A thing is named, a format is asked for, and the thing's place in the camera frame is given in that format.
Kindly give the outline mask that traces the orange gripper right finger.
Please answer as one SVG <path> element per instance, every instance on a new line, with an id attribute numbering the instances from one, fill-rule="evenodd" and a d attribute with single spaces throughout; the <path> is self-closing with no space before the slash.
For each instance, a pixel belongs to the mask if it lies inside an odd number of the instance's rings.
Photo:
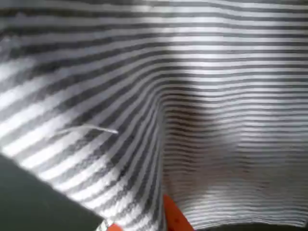
<path id="1" fill-rule="evenodd" d="M 163 196 L 164 210 L 168 231 L 194 231 L 194 228 L 177 207 L 175 202 L 168 196 Z"/>

